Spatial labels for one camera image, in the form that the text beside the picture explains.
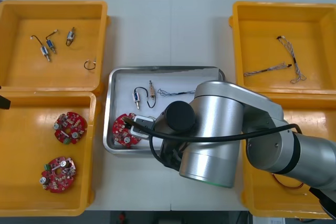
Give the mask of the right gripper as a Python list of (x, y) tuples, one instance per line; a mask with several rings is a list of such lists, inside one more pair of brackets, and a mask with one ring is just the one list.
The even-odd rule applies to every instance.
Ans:
[(183, 157), (183, 143), (163, 140), (160, 149), (160, 158), (165, 166), (171, 169), (180, 169)]

